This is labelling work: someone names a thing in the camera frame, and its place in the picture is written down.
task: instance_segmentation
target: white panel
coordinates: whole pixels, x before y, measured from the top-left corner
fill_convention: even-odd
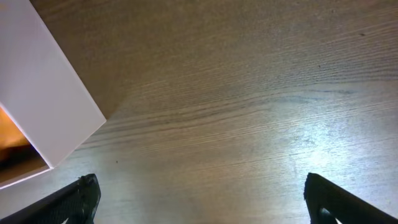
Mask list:
[[[0,0],[0,106],[50,167],[105,118],[28,0]]]

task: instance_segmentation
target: black object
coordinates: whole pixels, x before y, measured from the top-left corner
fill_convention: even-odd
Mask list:
[[[0,220],[0,224],[93,224],[101,191],[95,174],[80,177],[74,183],[42,200]]]
[[[311,224],[398,223],[398,220],[366,203],[318,174],[308,173],[304,199]]]

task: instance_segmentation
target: cardboard box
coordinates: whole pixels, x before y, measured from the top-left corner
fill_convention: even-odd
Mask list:
[[[0,170],[0,189],[57,167],[106,121],[28,0],[0,0],[0,107],[39,155]]]

